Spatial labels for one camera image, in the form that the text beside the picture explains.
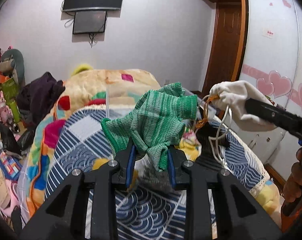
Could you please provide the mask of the person's right hand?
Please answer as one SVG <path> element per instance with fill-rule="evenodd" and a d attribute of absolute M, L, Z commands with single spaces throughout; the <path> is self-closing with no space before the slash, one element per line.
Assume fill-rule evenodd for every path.
<path fill-rule="evenodd" d="M 293 203 L 302 195 L 302 147 L 296 152 L 297 162 L 291 167 L 291 174 L 287 179 L 283 195 L 286 203 Z"/>

